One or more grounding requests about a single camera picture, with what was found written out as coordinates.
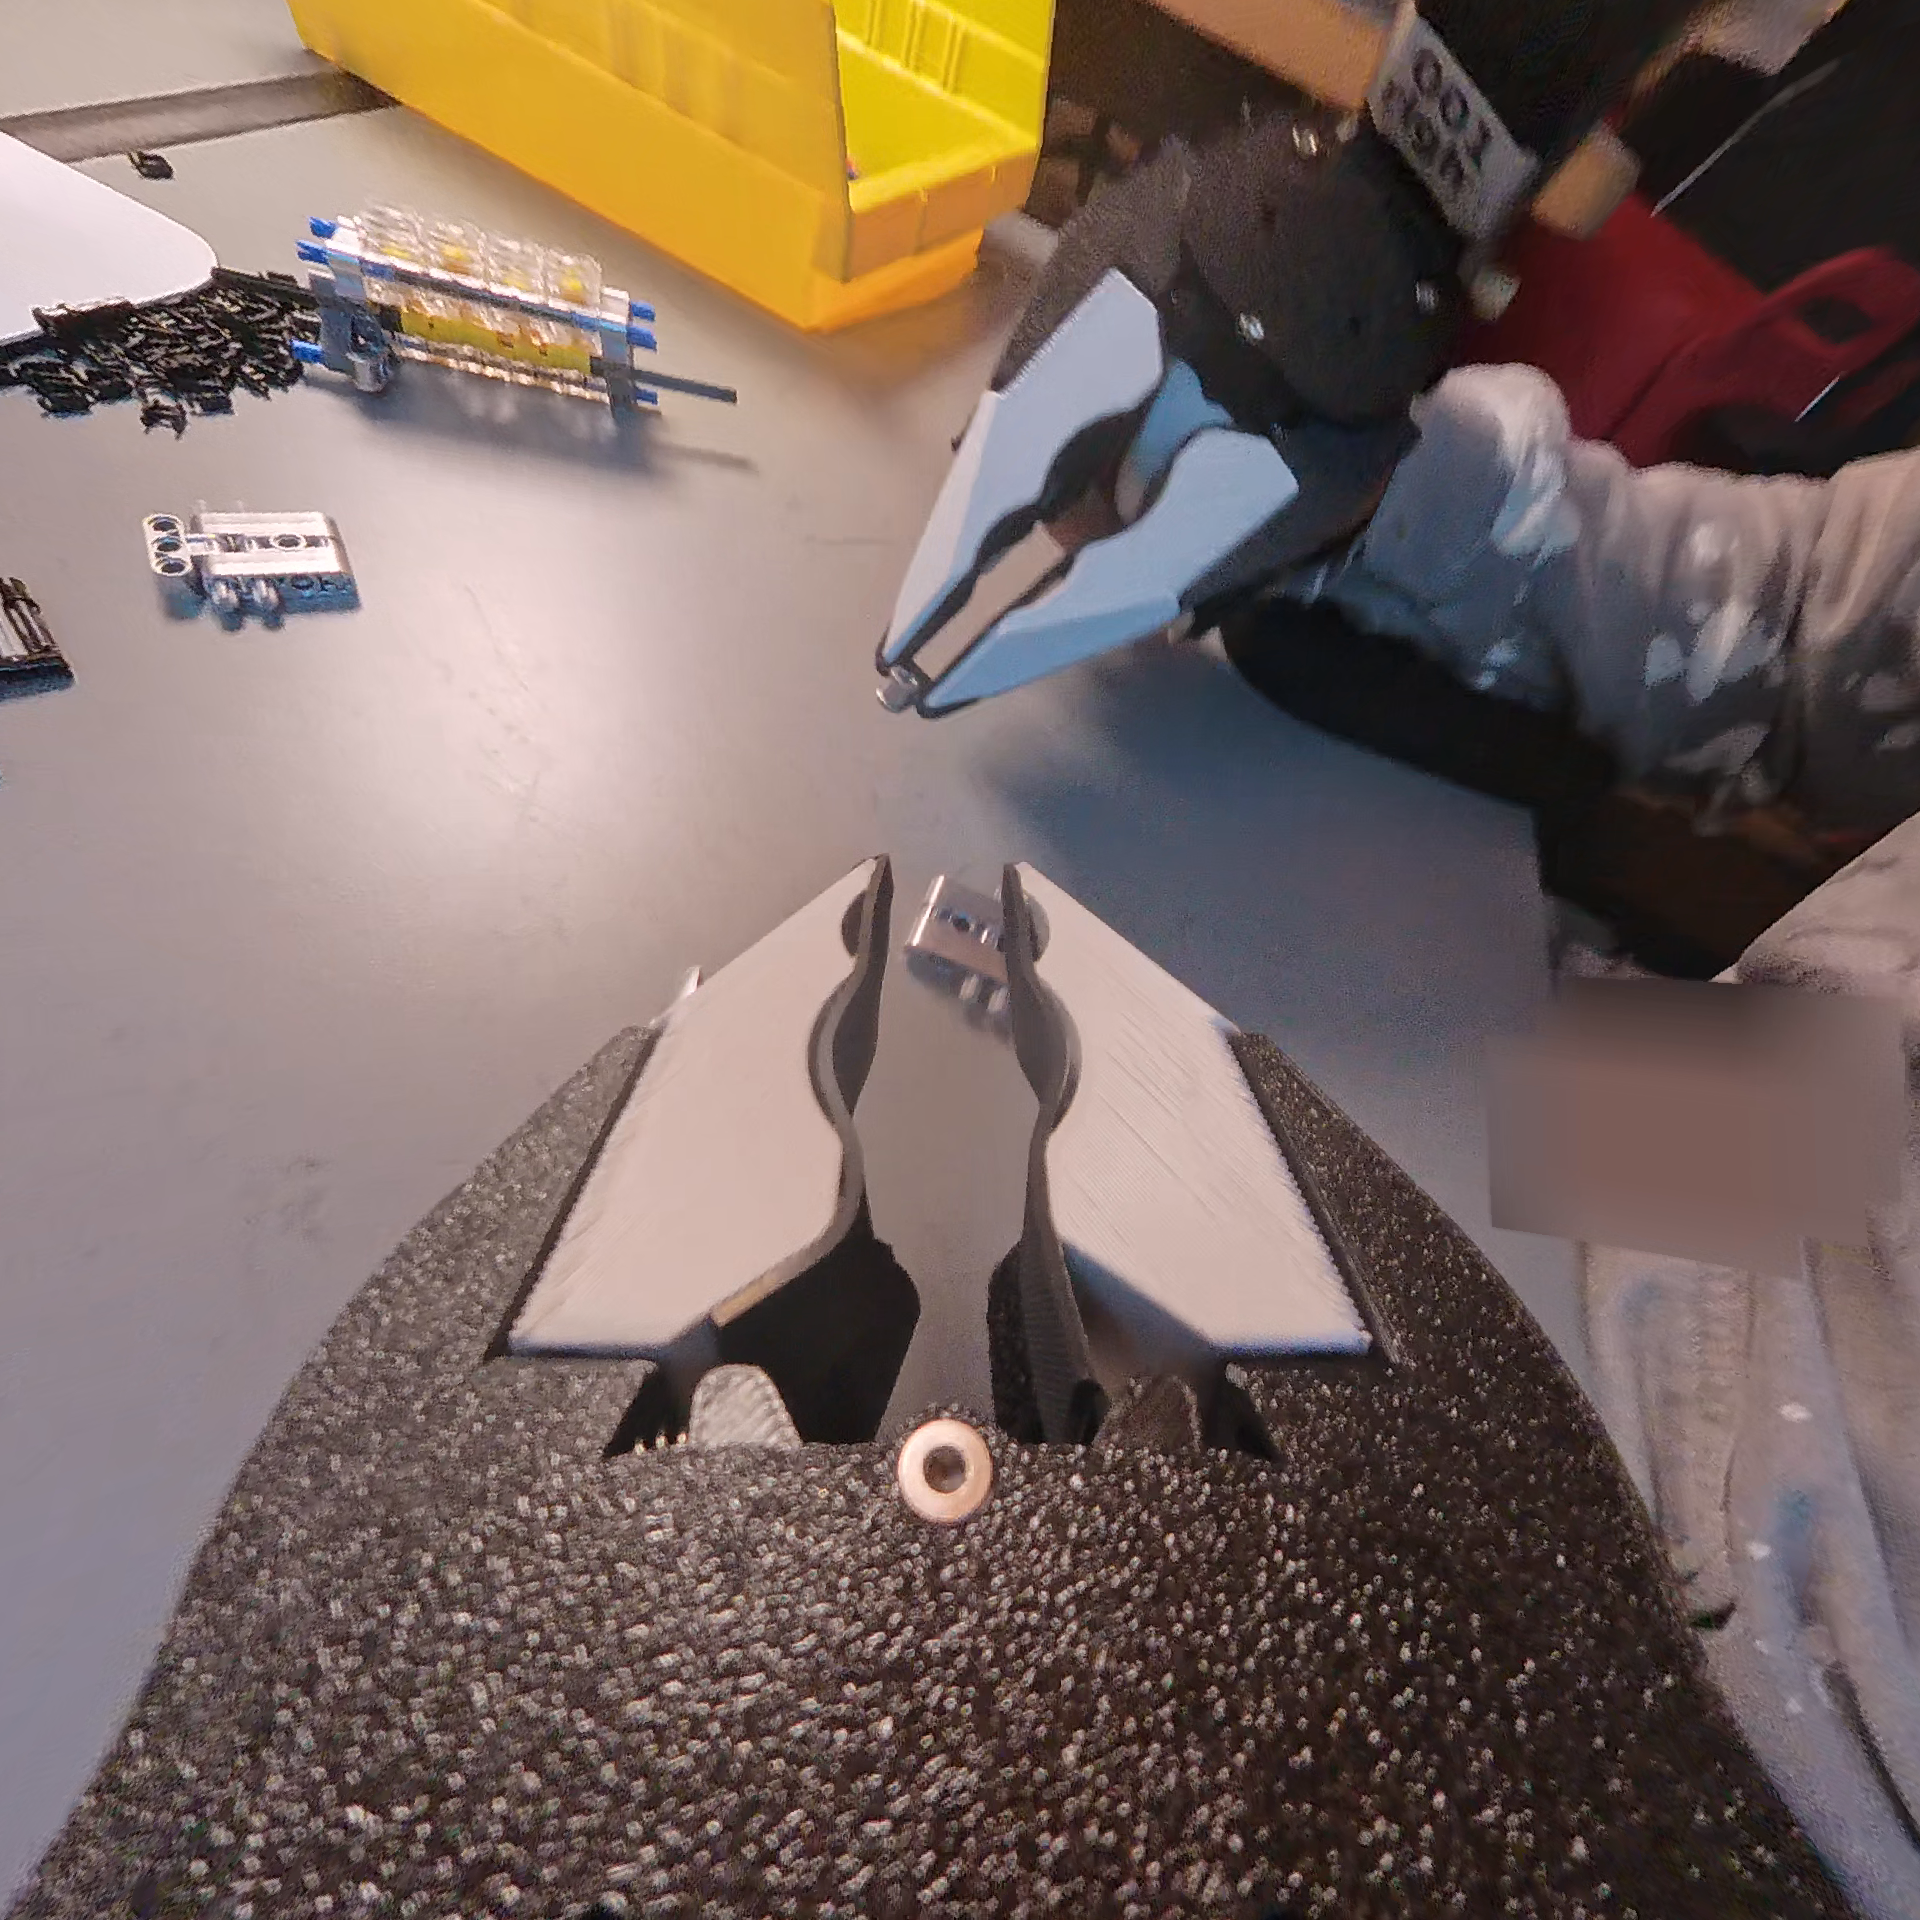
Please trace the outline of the empty yellow bin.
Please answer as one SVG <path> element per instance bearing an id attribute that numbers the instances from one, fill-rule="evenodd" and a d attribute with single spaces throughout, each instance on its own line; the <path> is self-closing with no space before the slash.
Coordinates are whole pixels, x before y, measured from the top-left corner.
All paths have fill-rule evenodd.
<path id="1" fill-rule="evenodd" d="M 944 297 L 1024 203 L 1051 3 L 292 3 L 305 48 L 780 320 Z"/>

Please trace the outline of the small grey beam assembly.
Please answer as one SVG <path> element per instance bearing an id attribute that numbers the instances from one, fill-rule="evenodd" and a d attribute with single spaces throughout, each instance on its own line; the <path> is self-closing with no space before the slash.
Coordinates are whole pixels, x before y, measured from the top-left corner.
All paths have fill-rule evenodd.
<path id="1" fill-rule="evenodd" d="M 916 979 L 973 1017 L 997 1020 L 1010 996 L 1004 941 L 1002 895 L 940 873 L 904 939 L 904 959 Z"/>
<path id="2" fill-rule="evenodd" d="M 342 533 L 322 512 L 158 512 L 142 540 L 169 618 L 277 629 L 289 615 L 362 604 Z"/>

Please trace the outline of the grey desk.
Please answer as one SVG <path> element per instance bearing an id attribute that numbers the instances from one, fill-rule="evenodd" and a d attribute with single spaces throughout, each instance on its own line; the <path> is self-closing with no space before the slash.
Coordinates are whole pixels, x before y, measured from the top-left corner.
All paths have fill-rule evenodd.
<path id="1" fill-rule="evenodd" d="M 1547 980 L 1528 817 L 1152 643 L 930 725 L 873 649 L 1049 251 L 801 335 L 404 111 L 84 176 L 289 269 L 368 201 L 600 257 L 672 397 L 412 368 L 180 440 L 4 395 L 4 575 L 73 689 L 4 704 L 4 1898 L 122 1729 L 281 1391 L 445 1192 L 622 1027 L 861 858 L 1033 861 L 1273 1037 L 1584 1385 L 1570 1248 L 1489 1219 L 1481 1044 Z M 142 522 L 322 512 L 360 609 L 162 613 Z"/>

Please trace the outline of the pile of small coloured pieces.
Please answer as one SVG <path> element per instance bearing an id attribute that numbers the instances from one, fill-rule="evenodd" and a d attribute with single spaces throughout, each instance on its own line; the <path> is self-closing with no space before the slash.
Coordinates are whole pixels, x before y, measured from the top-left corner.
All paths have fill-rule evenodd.
<path id="1" fill-rule="evenodd" d="M 73 685 L 73 668 L 40 604 L 18 578 L 2 578 L 2 700 Z"/>

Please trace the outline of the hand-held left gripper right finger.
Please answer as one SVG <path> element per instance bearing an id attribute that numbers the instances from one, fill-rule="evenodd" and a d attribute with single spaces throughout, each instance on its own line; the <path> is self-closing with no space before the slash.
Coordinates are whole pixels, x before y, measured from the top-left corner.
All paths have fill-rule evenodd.
<path id="1" fill-rule="evenodd" d="M 1037 1099 L 1017 1296 L 1040 1439 L 1088 1445 L 1136 1378 L 1210 1415 L 1234 1362 L 1377 1360 L 1245 1034 L 1035 867 L 1004 871 L 1002 959 Z"/>

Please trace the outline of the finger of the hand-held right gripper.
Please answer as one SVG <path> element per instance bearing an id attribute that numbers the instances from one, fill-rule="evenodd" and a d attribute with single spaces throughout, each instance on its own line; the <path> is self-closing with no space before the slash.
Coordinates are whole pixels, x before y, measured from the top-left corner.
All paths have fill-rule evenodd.
<path id="1" fill-rule="evenodd" d="M 912 668 L 912 714 L 955 714 L 1162 633 L 1296 493 L 1269 440 L 1189 440 L 1136 522 L 1040 578 L 934 680 Z"/>
<path id="2" fill-rule="evenodd" d="M 878 675 L 894 663 L 918 669 L 922 648 L 977 580 L 1093 490 L 1164 375 L 1160 308 L 1125 272 L 1104 272 L 1017 375 L 981 393 L 907 563 Z"/>

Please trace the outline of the pile of black pins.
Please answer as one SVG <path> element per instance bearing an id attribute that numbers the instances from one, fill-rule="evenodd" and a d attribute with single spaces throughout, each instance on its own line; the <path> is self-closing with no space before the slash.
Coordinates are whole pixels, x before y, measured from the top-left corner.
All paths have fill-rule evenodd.
<path id="1" fill-rule="evenodd" d="M 320 341 L 318 299 L 292 276 L 229 269 L 190 295 L 40 308 L 34 323 L 2 353 L 4 392 L 52 419 L 131 402 L 147 429 L 176 435 L 195 417 L 227 417 L 237 393 L 291 392 L 302 351 Z"/>

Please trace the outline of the person's right forearm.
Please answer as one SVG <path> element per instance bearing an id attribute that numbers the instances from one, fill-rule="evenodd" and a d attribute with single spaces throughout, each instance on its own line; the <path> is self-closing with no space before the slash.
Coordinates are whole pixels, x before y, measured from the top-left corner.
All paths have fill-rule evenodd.
<path id="1" fill-rule="evenodd" d="M 1461 368 L 1299 587 L 1620 776 L 1867 841 L 1917 807 L 1917 452 L 1829 479 L 1633 466 L 1550 378 Z"/>

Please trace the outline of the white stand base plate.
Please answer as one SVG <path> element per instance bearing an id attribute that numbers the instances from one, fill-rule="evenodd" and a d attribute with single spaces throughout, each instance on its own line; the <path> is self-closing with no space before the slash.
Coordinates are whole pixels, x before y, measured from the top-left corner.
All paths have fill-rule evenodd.
<path id="1" fill-rule="evenodd" d="M 156 305 L 216 268 L 195 232 L 2 135 L 2 347 L 34 339 L 42 311 Z"/>

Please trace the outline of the clear yellow gear assembly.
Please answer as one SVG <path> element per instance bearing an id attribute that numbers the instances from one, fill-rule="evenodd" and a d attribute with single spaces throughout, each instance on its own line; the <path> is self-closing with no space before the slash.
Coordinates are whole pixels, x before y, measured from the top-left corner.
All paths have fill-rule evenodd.
<path id="1" fill-rule="evenodd" d="M 736 404 L 731 387 L 658 368 L 657 311 L 590 253 L 381 203 L 312 219 L 298 257 L 315 329 L 292 339 L 292 357 L 363 395 L 387 393 L 403 367 L 428 367 L 617 417 L 652 412 L 665 393 Z"/>

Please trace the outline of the red fabric bag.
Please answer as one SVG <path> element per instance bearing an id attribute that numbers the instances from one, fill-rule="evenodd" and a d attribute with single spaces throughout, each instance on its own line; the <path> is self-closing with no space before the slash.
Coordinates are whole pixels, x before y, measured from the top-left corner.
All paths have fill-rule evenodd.
<path id="1" fill-rule="evenodd" d="M 1544 372 L 1633 466 L 1832 474 L 1916 428 L 1916 268 L 1857 250 L 1762 293 L 1627 196 L 1592 235 L 1524 227 L 1456 364 Z"/>

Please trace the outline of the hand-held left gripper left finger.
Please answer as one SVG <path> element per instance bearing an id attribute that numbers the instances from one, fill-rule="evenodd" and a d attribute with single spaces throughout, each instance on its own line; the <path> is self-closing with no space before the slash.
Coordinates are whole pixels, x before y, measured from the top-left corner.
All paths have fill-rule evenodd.
<path id="1" fill-rule="evenodd" d="M 870 858 L 650 1027 L 513 1311 L 513 1356 L 643 1360 L 613 1449 L 865 1445 L 904 1368 L 856 1105 L 891 865 Z"/>

